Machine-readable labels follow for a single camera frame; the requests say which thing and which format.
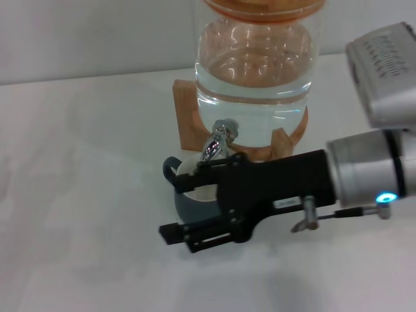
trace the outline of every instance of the faucet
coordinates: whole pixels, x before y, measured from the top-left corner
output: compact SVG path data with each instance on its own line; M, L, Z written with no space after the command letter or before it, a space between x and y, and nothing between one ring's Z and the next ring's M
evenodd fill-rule
M201 161L210 161L217 156L228 157L231 153L228 144L238 137L238 128L238 123L232 119L217 120L212 135L202 149Z

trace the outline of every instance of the blue led light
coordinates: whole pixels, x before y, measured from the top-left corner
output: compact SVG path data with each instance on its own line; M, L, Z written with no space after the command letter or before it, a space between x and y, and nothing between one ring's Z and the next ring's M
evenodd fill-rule
M397 195L393 193L383 193L376 198L378 203L389 203L397 199Z

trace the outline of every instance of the white table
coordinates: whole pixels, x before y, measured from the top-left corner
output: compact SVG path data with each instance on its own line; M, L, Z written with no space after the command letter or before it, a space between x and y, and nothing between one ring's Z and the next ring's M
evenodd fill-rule
M344 59L320 57L297 153L368 129ZM0 88L0 311L416 311L412 199L390 221L292 235L302 215L288 214L246 244L165 246L158 227L177 216L161 166L190 154L171 86L192 74Z

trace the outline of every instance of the white wall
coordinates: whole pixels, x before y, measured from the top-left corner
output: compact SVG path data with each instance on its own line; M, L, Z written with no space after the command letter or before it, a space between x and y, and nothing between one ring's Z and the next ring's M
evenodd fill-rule
M192 66L192 1L0 0L0 84ZM416 25L415 0L329 1L323 53Z

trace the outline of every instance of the gray mug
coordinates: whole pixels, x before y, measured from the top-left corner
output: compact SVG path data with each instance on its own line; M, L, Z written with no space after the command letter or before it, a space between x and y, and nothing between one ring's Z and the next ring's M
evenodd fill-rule
M174 185L174 179L179 174L191 174L200 161L201 154L195 154L181 162L176 157L169 157L163 162L163 175ZM186 224L204 221L221 214L216 201L216 186L200 187L184 194L175 192L175 207L177 214Z

